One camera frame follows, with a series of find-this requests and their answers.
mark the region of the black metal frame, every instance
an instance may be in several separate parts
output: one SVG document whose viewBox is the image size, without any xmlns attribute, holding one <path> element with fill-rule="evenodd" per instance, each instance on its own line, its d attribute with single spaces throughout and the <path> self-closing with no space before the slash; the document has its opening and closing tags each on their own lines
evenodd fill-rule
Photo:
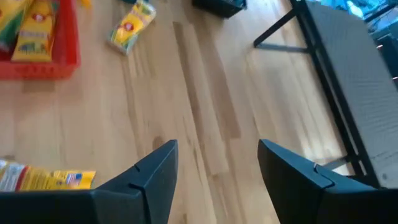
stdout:
<svg viewBox="0 0 398 224">
<path fill-rule="evenodd" d="M 384 13 L 390 11 L 391 9 L 395 8 L 397 3 L 390 3 L 386 7 L 380 9 L 379 11 L 375 12 L 374 14 L 370 15 L 369 17 L 365 18 L 365 22 L 371 22 L 372 20 L 378 18 L 379 16 L 383 15 Z"/>
<path fill-rule="evenodd" d="M 324 168 L 333 170 L 336 169 L 338 167 L 341 167 L 342 165 L 345 165 L 347 163 L 352 162 L 352 158 L 350 156 L 343 156 L 341 158 L 335 159 L 334 161 L 331 161 L 325 165 L 323 165 Z"/>
<path fill-rule="evenodd" d="M 290 0 L 292 10 L 278 20 L 268 30 L 261 34 L 253 46 L 260 49 L 283 50 L 286 52 L 308 53 L 311 56 L 315 70 L 318 73 L 325 96 L 330 105 L 331 112 L 335 119 L 336 126 L 347 151 L 347 156 L 335 162 L 335 165 L 342 165 L 343 162 L 350 162 L 356 174 L 356 179 L 366 179 L 366 184 L 379 188 L 380 183 L 376 177 L 369 156 L 364 148 L 358 129 L 354 123 L 353 116 L 349 110 L 344 94 L 337 82 L 335 72 L 330 59 L 323 46 L 320 34 L 315 26 L 305 1 Z M 281 28 L 288 21 L 297 18 L 307 48 L 288 47 L 281 45 L 263 44 L 271 34 Z"/>
</svg>

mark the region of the wooden floor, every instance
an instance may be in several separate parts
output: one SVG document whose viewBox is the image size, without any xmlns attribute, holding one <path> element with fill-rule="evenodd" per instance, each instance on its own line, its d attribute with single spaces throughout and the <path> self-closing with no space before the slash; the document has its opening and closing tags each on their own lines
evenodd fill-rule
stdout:
<svg viewBox="0 0 398 224">
<path fill-rule="evenodd" d="M 222 20 L 190 0 L 153 0 L 157 18 L 128 57 L 105 44 L 127 12 L 78 9 L 81 67 L 59 82 L 0 82 L 0 156 L 48 169 L 94 169 L 95 186 L 169 139 L 179 170 L 169 223 L 278 223 L 258 139 L 324 163 L 344 154 L 305 55 L 252 48 L 288 10 L 250 0 Z M 295 23 L 270 42 L 300 45 Z"/>
</svg>

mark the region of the metal bar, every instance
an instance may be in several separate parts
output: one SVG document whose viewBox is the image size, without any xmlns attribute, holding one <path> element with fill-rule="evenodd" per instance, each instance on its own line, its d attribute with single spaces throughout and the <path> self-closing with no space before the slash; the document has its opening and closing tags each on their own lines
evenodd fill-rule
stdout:
<svg viewBox="0 0 398 224">
<path fill-rule="evenodd" d="M 323 167 L 333 170 L 333 169 L 336 169 L 337 167 L 341 167 L 342 165 L 345 165 L 351 161 L 352 161 L 352 159 L 350 158 L 350 156 L 346 155 L 341 158 L 335 159 L 334 161 L 328 162 L 327 164 L 323 165 Z"/>
<path fill-rule="evenodd" d="M 397 6 L 397 4 L 389 4 L 386 7 L 382 8 L 381 10 L 377 11 L 376 13 L 374 13 L 373 15 L 369 16 L 368 18 L 366 18 L 364 21 L 365 22 L 371 22 L 373 19 L 383 15 L 384 13 L 390 11 L 391 9 L 395 8 Z"/>
<path fill-rule="evenodd" d="M 284 52 L 309 53 L 308 49 L 304 47 L 291 47 L 291 46 L 284 46 L 278 44 L 260 43 L 259 45 L 257 45 L 256 48 L 264 50 L 278 50 Z"/>
<path fill-rule="evenodd" d="M 295 16 L 294 10 L 290 10 L 286 15 L 280 18 L 274 25 L 268 28 L 264 33 L 262 33 L 254 42 L 253 46 L 257 47 L 261 42 L 267 39 L 271 34 L 285 25 L 288 21 L 290 21 Z"/>
<path fill-rule="evenodd" d="M 353 180 L 356 180 L 362 184 L 366 184 L 366 185 L 372 186 L 374 188 L 379 188 L 379 186 L 373 185 L 372 179 L 369 178 L 368 175 L 348 175 L 347 177 L 349 177 Z"/>
</svg>

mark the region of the yellow crayon box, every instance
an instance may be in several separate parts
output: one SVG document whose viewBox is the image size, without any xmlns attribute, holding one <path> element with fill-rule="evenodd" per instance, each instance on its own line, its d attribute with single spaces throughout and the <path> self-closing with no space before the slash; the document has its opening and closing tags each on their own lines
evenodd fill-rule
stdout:
<svg viewBox="0 0 398 224">
<path fill-rule="evenodd" d="M 58 8 L 57 1 L 35 0 L 22 23 L 12 61 L 52 61 L 54 26 Z"/>
<path fill-rule="evenodd" d="M 10 51 L 31 3 L 32 0 L 0 0 L 0 50 Z"/>
<path fill-rule="evenodd" d="M 108 42 L 126 54 L 134 45 L 138 34 L 155 18 L 156 10 L 149 3 L 138 0 L 129 14 L 112 30 Z"/>
<path fill-rule="evenodd" d="M 0 192 L 90 189 L 95 171 L 56 170 L 0 159 Z"/>
</svg>

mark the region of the red plastic basket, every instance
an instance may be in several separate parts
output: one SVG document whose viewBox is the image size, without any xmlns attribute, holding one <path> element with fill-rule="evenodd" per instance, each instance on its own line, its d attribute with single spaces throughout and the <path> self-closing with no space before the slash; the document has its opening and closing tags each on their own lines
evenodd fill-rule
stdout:
<svg viewBox="0 0 398 224">
<path fill-rule="evenodd" d="M 80 49 L 75 0 L 59 0 L 55 25 L 52 62 L 20 63 L 10 61 L 12 51 L 0 53 L 0 79 L 59 79 L 70 77 L 80 65 Z"/>
</svg>

